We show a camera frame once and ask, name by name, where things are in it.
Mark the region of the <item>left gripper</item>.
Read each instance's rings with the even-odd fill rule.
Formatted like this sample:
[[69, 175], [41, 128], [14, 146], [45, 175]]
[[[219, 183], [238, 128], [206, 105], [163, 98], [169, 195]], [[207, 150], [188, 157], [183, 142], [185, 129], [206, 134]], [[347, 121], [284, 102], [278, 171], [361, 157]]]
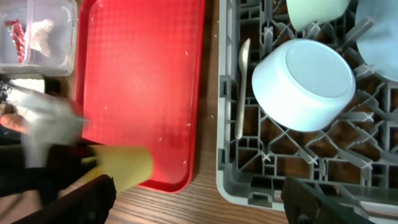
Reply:
[[92, 147], [53, 146], [44, 167], [27, 168], [20, 144], [1, 146], [1, 196], [37, 190], [42, 205], [58, 198], [59, 191], [67, 188], [92, 168], [95, 160], [83, 164], [83, 158], [95, 155]]

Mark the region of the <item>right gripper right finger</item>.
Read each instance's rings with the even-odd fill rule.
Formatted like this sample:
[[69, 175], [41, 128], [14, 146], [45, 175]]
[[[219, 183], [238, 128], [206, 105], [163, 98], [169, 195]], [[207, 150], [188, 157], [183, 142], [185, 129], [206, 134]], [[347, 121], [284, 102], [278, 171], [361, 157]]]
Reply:
[[295, 177], [285, 178], [281, 199], [290, 224], [372, 224]]

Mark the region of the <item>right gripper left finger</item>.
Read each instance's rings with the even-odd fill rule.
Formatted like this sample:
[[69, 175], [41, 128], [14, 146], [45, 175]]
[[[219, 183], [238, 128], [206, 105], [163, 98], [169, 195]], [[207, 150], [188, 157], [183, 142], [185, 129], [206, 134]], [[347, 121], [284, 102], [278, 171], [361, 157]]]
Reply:
[[104, 224], [115, 200], [114, 179], [103, 174], [13, 224]]

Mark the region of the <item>yellow plastic cup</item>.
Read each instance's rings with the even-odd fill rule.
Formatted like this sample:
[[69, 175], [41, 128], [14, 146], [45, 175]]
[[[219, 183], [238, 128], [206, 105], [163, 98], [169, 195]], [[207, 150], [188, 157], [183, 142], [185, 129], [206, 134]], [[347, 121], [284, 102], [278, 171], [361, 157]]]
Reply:
[[96, 162], [97, 166], [83, 175], [85, 183], [106, 174], [113, 178], [116, 191], [121, 193], [150, 179], [154, 170], [153, 158], [144, 146], [92, 145], [94, 156], [82, 164]]

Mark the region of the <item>orange carrot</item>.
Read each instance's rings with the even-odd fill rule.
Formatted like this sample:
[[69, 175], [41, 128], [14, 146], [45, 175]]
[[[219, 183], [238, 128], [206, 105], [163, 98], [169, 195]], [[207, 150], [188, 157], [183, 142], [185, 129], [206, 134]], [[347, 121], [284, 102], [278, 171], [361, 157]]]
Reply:
[[19, 116], [18, 114], [2, 115], [1, 126], [19, 133], [25, 133], [27, 131], [26, 127], [24, 126], [23, 117]]

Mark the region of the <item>small light blue bowl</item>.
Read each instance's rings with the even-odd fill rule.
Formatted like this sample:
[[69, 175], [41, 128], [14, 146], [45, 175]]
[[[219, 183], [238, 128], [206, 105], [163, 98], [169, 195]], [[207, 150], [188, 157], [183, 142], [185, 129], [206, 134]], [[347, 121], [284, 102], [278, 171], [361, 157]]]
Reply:
[[255, 67], [252, 90], [265, 114], [286, 128], [327, 127], [356, 91], [353, 71], [329, 46], [310, 39], [284, 42]]

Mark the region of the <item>white tissue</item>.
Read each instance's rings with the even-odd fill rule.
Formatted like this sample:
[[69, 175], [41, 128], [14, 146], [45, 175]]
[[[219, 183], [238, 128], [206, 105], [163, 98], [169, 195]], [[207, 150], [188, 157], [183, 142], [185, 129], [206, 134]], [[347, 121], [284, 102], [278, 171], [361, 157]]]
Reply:
[[33, 22], [30, 27], [30, 47], [33, 50], [40, 52], [46, 57], [50, 57], [49, 47], [49, 34], [54, 27], [54, 22], [49, 19], [45, 19], [38, 22]]

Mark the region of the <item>red snack wrapper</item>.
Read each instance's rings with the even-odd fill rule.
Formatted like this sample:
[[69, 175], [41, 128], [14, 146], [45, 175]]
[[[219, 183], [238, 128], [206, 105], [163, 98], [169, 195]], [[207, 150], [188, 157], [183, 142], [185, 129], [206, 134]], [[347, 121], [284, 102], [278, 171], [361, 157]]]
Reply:
[[14, 19], [6, 21], [5, 25], [16, 47], [19, 63], [22, 63], [25, 59], [25, 31], [22, 23], [20, 20]]

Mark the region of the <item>white plastic spoon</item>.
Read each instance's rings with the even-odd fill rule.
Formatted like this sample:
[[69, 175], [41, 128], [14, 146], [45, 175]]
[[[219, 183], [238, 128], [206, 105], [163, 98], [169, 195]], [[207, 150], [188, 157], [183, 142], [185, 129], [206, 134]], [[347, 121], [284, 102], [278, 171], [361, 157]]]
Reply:
[[247, 85], [247, 75], [248, 75], [250, 44], [251, 40], [246, 39], [242, 44], [238, 53], [238, 66], [241, 72], [241, 80], [240, 80], [238, 108], [236, 113], [236, 125], [234, 132], [236, 139], [241, 139], [243, 136], [244, 108], [245, 108], [245, 99], [246, 99], [246, 85]]

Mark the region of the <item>large light blue plate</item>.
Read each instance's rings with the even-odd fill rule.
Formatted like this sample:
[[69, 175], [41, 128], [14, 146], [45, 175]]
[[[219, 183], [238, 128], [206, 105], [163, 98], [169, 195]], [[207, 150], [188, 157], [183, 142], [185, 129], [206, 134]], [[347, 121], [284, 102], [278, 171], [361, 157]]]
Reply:
[[359, 0], [355, 22], [374, 21], [357, 41], [366, 64], [381, 77], [397, 81], [397, 0]]

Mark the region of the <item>green bowl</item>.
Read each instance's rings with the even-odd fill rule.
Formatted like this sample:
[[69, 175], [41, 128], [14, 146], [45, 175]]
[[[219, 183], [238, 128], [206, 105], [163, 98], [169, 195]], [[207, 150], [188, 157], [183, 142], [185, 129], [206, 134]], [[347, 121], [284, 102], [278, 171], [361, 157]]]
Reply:
[[350, 0], [286, 0], [290, 23], [297, 31], [311, 22], [325, 23], [341, 17]]

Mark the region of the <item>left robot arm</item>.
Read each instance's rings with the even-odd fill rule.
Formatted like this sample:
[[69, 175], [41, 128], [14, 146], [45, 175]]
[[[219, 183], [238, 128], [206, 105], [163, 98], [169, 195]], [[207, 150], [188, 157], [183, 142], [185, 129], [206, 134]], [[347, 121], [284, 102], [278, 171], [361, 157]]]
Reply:
[[1, 144], [1, 196], [36, 190], [47, 206], [59, 191], [98, 166], [92, 147], [81, 144], [85, 119], [74, 102], [35, 90], [14, 86], [21, 106], [33, 111], [33, 118], [9, 113], [1, 106], [1, 132], [20, 134], [18, 144]]

